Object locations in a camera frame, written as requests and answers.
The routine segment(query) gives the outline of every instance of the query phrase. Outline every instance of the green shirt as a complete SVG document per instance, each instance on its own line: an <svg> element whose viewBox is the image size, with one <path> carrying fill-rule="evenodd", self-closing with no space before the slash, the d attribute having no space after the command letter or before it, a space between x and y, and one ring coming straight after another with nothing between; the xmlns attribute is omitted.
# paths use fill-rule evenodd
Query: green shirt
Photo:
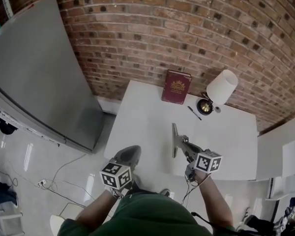
<svg viewBox="0 0 295 236"><path fill-rule="evenodd" d="M210 236L188 210L160 194L134 194L120 201L110 221L91 231L66 219L58 236ZM229 234L215 232L215 236Z"/></svg>

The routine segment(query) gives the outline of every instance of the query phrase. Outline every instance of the brick wall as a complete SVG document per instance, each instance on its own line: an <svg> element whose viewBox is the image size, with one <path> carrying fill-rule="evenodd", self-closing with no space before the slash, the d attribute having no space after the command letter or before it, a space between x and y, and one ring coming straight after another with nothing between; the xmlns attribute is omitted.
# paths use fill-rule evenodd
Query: brick wall
<svg viewBox="0 0 295 236"><path fill-rule="evenodd" d="M295 112L295 0L58 3L96 95L122 99L130 79L163 86L167 69L190 73L190 93L200 95L229 69L239 85L228 104L255 114L259 131Z"/></svg>

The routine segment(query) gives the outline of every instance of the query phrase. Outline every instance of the pen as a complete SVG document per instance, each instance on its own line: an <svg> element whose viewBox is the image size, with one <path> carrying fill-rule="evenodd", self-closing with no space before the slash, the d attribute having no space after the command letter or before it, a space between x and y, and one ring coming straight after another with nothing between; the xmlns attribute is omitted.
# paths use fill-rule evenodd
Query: pen
<svg viewBox="0 0 295 236"><path fill-rule="evenodd" d="M196 117L198 117L200 120L202 120L199 116L197 116L197 114L192 110L191 107L188 106L188 109L190 109L191 112L193 112L195 114Z"/></svg>

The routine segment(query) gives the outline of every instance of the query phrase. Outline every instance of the lamp base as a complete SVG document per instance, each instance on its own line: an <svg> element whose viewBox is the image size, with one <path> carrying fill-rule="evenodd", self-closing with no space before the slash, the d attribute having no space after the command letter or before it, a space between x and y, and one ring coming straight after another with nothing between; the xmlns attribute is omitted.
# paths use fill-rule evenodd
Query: lamp base
<svg viewBox="0 0 295 236"><path fill-rule="evenodd" d="M197 103L197 109L200 114L208 116L213 111L213 105L211 100L201 99Z"/></svg>

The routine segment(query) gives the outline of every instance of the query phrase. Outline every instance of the refrigerator door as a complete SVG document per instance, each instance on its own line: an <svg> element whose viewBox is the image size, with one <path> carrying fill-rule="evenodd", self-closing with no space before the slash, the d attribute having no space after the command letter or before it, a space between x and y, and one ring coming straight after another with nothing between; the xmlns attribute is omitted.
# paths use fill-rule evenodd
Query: refrigerator door
<svg viewBox="0 0 295 236"><path fill-rule="evenodd" d="M56 0L41 0L0 29L0 92L46 129L94 147L103 113L65 32Z"/></svg>

